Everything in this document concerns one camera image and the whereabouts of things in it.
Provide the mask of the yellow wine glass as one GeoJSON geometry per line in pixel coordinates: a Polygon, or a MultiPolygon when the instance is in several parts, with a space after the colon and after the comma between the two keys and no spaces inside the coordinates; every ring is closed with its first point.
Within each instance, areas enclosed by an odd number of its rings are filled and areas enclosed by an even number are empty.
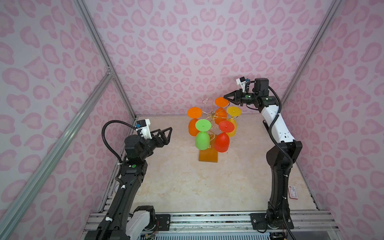
{"type": "Polygon", "coordinates": [[[231,106],[227,108],[227,113],[228,115],[230,115],[230,118],[228,118],[227,121],[231,122],[234,125],[234,130],[228,133],[228,136],[231,138],[236,135],[236,132],[237,132],[236,118],[242,114],[242,110],[238,107],[231,106]]]}

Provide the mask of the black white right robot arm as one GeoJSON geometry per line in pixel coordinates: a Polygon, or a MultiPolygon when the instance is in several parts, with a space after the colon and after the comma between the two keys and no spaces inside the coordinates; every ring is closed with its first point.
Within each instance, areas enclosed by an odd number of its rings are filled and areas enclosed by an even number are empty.
{"type": "Polygon", "coordinates": [[[289,233],[294,228],[289,207],[289,176],[303,144],[295,140],[282,117],[282,102],[270,87],[267,78],[253,81],[245,77],[236,80],[239,90],[224,95],[224,99],[237,106],[254,105],[263,118],[263,124],[274,146],[266,159],[272,171],[272,190],[262,225],[266,229],[283,227],[289,233]]]}

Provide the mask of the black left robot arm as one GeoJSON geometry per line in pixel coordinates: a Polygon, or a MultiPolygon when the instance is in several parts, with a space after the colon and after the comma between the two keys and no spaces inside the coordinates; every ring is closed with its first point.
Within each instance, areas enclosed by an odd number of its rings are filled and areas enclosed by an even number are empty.
{"type": "Polygon", "coordinates": [[[102,140],[118,159],[119,171],[115,180],[119,187],[97,229],[86,234],[87,240],[140,240],[144,232],[149,232],[153,237],[160,229],[154,206],[139,206],[134,212],[130,212],[147,172],[146,159],[153,155],[156,148],[162,148],[171,141],[172,128],[151,131],[150,125],[148,119],[137,121],[135,125],[120,120],[111,120],[104,124],[102,140]],[[125,138],[124,157],[121,157],[106,139],[106,129],[111,124],[125,125],[135,132],[125,138]]]}

